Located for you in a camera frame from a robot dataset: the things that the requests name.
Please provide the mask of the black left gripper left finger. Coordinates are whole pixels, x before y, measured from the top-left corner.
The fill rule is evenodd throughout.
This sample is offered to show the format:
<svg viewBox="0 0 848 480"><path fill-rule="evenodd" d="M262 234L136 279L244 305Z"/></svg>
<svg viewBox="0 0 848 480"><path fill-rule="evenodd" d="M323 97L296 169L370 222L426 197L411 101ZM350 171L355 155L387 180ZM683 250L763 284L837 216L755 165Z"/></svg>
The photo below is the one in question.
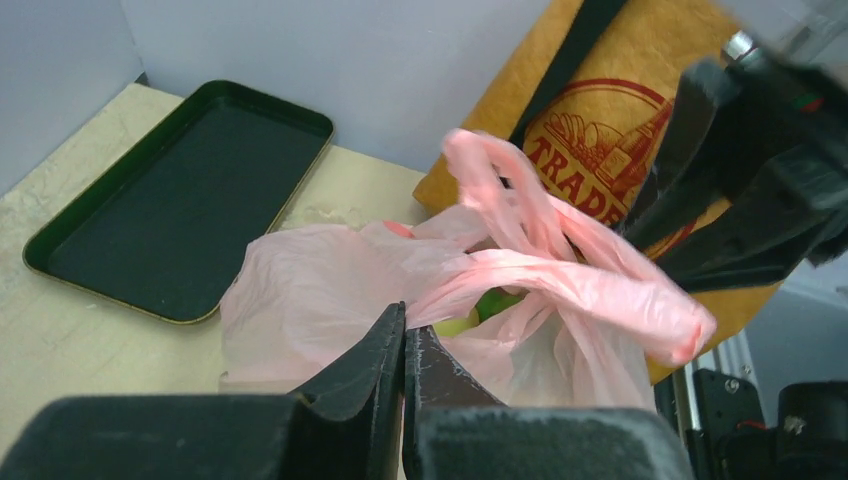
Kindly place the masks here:
<svg viewBox="0 0 848 480"><path fill-rule="evenodd" d="M287 394L69 397L41 410L5 479L393 479L405 307Z"/></svg>

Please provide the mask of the brown Trader Joe's bag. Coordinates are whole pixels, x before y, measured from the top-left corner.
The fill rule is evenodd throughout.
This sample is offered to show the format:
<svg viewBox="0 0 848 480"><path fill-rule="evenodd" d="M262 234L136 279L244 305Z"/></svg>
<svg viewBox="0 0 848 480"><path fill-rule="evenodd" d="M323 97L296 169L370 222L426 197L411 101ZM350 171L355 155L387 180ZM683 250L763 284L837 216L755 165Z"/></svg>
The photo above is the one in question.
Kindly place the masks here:
<svg viewBox="0 0 848 480"><path fill-rule="evenodd" d="M464 121L524 151L606 225L648 193L684 69L735 32L710 1L553 1Z"/></svg>

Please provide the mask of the pink plastic grocery bag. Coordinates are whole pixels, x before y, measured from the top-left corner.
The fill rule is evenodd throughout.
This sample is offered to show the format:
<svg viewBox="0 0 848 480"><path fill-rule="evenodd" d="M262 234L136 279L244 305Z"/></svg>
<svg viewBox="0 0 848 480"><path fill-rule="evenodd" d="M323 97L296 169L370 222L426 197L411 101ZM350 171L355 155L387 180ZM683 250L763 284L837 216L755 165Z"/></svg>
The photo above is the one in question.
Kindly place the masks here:
<svg viewBox="0 0 848 480"><path fill-rule="evenodd" d="M225 391L287 392L361 340L392 303L408 329L518 302L443 343L510 406L652 410L647 360L679 367L714 316L605 225L550 195L528 158L485 133L444 141L459 201L408 226L312 224L251 242L220 303Z"/></svg>

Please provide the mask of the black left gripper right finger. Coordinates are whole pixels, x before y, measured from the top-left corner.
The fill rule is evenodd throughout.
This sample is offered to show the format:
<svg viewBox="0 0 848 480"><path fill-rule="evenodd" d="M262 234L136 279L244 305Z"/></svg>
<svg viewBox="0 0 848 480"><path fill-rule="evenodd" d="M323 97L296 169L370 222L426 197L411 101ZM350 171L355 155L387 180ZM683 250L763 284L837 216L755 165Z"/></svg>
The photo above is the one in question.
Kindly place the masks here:
<svg viewBox="0 0 848 480"><path fill-rule="evenodd" d="M633 408L508 407L430 327L405 340L402 460L409 479L691 479L680 438Z"/></svg>

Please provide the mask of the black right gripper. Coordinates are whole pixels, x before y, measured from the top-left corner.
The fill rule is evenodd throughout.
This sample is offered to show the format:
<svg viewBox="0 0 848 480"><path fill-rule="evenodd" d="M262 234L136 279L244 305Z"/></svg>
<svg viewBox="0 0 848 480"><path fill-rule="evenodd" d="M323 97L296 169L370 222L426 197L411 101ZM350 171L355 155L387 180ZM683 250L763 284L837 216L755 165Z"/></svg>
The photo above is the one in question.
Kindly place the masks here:
<svg viewBox="0 0 848 480"><path fill-rule="evenodd" d="M648 193L619 224L644 249L729 205L658 257L688 292L761 286L847 250L847 4L811 2L779 38L747 27L680 76Z"/></svg>

